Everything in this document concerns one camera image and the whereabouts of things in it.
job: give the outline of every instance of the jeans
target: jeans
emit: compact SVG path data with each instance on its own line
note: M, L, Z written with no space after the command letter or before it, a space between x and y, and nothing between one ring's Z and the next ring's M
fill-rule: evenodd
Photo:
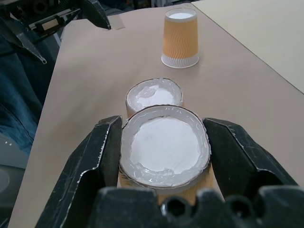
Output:
M28 34L36 39L34 33ZM55 59L44 41L36 45L47 64L28 53L0 57L0 132L30 154ZM0 31L0 56L12 50Z

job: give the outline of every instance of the person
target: person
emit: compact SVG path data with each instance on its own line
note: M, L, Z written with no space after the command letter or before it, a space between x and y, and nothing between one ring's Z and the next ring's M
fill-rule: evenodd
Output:
M132 10L120 0L102 0L101 4L107 16ZM31 41L38 38L34 31L26 32L19 21L14 21L14 25L23 29ZM11 138L28 155L58 52L51 54L51 38L36 44L47 61L42 64L30 53L14 51L0 31L0 133Z

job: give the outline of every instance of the cardboard surface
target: cardboard surface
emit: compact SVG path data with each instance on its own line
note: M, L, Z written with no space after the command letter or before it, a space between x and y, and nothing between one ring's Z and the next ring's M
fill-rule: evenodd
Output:
M204 0L193 4L304 93L304 1Z
M242 125L304 185L304 95L201 12L198 64L165 66L164 15L172 8L124 13L119 30L68 25L9 228L35 226L69 155L98 120L125 119L128 90L154 77L173 79L200 117Z

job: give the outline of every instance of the orange paper cup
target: orange paper cup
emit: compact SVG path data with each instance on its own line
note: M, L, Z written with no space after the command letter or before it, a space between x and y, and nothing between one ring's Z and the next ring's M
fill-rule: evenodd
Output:
M162 62L173 68L187 68L199 61L198 20L193 9L172 9L166 13Z

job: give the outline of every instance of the cup filled with white paint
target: cup filled with white paint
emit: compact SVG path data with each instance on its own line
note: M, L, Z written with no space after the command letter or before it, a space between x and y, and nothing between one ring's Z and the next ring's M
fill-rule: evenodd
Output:
M165 15L162 62L173 68L187 68L199 61L198 20L193 9L169 10Z
M167 78L154 78L132 87L126 97L128 118L153 105L183 105L181 88Z
M127 120L120 171L128 185L153 188L158 195L181 193L187 198L183 192L209 170L210 155L201 119L184 107L155 105ZM190 201L195 196L196 190L191 192Z

